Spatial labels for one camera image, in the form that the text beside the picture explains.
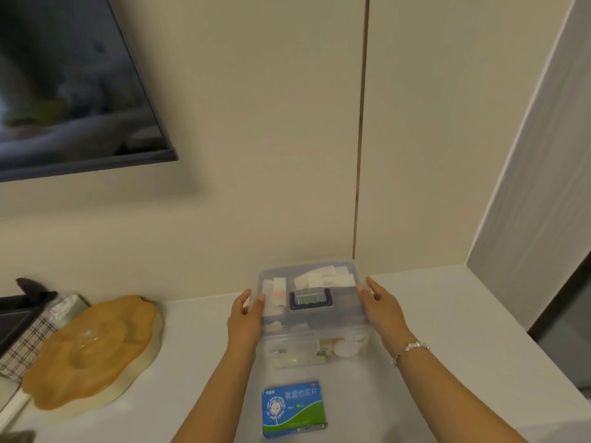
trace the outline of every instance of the wrist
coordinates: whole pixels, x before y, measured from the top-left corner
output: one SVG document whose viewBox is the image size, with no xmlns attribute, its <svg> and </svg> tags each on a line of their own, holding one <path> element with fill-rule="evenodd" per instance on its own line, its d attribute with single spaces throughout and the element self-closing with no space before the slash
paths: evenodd
<svg viewBox="0 0 591 443">
<path fill-rule="evenodd" d="M 234 363 L 253 365 L 256 357 L 256 348 L 250 348 L 244 345 L 233 345 L 228 342 L 224 357 L 232 360 Z"/>
<path fill-rule="evenodd" d="M 391 357 L 396 357 L 408 344 L 417 342 L 417 338 L 408 327 L 402 327 L 389 331 L 382 336 L 382 342 Z"/>
</svg>

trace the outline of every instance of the hand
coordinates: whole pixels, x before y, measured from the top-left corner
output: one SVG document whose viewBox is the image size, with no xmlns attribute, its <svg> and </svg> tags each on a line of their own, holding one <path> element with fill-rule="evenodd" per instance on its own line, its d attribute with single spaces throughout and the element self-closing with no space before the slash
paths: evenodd
<svg viewBox="0 0 591 443">
<path fill-rule="evenodd" d="M 251 290 L 240 294 L 232 305 L 227 320 L 227 350 L 233 354 L 255 355 L 256 345 L 261 339 L 261 314 L 265 307 L 265 294 L 259 295 L 249 308 L 244 307 Z"/>
<path fill-rule="evenodd" d="M 370 323 L 382 338 L 384 347 L 394 357 L 406 345 L 415 342 L 416 338 L 404 320 L 398 300 L 369 276 L 365 280 L 373 293 L 363 286 L 357 286 L 359 299 L 365 306 Z"/>
</svg>

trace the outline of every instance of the medicine box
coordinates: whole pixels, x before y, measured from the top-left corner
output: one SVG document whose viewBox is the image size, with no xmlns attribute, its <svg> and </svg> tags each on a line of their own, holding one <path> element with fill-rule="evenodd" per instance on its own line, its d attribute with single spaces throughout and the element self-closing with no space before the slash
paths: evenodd
<svg viewBox="0 0 591 443">
<path fill-rule="evenodd" d="M 262 435 L 265 438 L 316 431 L 326 426 L 318 381 L 263 390 Z"/>
<path fill-rule="evenodd" d="M 257 292 L 265 294 L 265 309 L 260 348 L 270 365 L 280 369 L 364 356 L 370 328 L 357 295 L 361 282 L 352 261 L 261 272 Z"/>
</svg>

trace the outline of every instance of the blue and green medicine box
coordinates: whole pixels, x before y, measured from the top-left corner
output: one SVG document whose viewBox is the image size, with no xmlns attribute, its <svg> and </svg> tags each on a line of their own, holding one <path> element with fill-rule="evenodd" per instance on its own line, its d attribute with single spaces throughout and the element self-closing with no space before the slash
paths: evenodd
<svg viewBox="0 0 591 443">
<path fill-rule="evenodd" d="M 327 426 L 318 381 L 270 387 L 262 392 L 262 435 L 280 437 Z"/>
</svg>

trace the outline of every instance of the plaid tissue box cover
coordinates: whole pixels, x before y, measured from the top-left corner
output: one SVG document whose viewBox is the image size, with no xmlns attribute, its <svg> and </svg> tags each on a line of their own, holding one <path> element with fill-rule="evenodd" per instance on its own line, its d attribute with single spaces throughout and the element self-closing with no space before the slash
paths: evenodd
<svg viewBox="0 0 591 443">
<path fill-rule="evenodd" d="M 21 382 L 43 342 L 55 332 L 55 329 L 47 319 L 39 316 L 0 358 L 0 374 Z"/>
</svg>

